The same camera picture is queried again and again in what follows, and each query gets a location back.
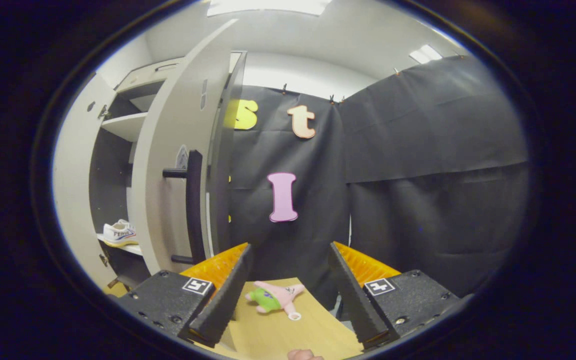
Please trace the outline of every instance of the wooden platform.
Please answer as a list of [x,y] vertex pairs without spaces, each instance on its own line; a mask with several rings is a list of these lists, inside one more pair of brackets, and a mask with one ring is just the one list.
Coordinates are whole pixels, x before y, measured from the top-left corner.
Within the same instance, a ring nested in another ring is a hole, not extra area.
[[[266,283],[287,287],[300,281],[284,278]],[[214,349],[197,346],[238,360],[286,360],[288,352],[294,349],[310,349],[326,360],[361,354],[363,346],[355,333],[335,319],[307,289],[294,300],[301,319],[292,321],[283,310],[259,314],[255,309],[257,304],[243,296],[254,288],[253,282],[244,285],[235,309],[235,320],[228,324],[221,342]]]

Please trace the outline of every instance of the black fabric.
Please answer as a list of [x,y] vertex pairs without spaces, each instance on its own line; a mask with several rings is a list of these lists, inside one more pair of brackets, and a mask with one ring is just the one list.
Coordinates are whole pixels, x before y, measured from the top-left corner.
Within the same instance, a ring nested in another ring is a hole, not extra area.
[[[348,243],[348,189],[343,171],[343,130],[339,112],[315,96],[243,86],[242,100],[258,104],[257,123],[236,130],[230,183],[230,235],[233,246],[255,245],[250,280],[297,277],[327,309],[337,290],[326,262],[328,246]],[[314,137],[293,132],[288,109],[305,105],[315,114],[308,126]],[[293,173],[295,221],[270,221],[272,173]]]
[[498,268],[524,218],[521,116],[475,59],[381,80],[340,106],[352,248],[457,296]]
[[525,162],[519,115],[471,57],[431,61],[346,99],[348,183],[379,182]]

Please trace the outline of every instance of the white shelf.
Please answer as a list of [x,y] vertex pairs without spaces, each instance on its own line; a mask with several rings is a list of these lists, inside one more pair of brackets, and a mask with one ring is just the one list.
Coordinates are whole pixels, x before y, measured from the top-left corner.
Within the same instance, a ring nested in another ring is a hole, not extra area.
[[101,123],[101,128],[108,130],[122,139],[130,142],[135,142],[139,139],[139,132],[144,125],[144,119],[148,112],[140,112],[138,114],[131,114],[121,116],[111,120],[106,120]]
[[[101,241],[104,241],[104,235],[103,234],[97,234],[96,238],[101,240]],[[138,244],[125,244],[124,246],[117,247],[116,249],[125,250],[125,251],[128,251],[128,253],[133,253],[133,254],[139,255],[139,256],[144,256],[144,254],[142,253],[142,248]]]

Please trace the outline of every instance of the shoe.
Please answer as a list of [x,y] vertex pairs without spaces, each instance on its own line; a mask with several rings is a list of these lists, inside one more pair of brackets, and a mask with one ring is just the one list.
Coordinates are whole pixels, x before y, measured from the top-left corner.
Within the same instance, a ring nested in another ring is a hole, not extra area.
[[113,248],[128,244],[139,244],[135,227],[123,219],[113,225],[103,224],[103,242]]

